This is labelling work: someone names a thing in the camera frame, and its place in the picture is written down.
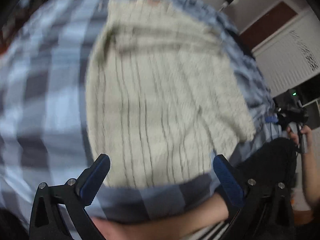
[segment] cable knit texture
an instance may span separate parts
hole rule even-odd
[[[229,158],[255,128],[210,27],[165,0],[110,0],[86,77],[93,158],[110,187],[183,183]]]

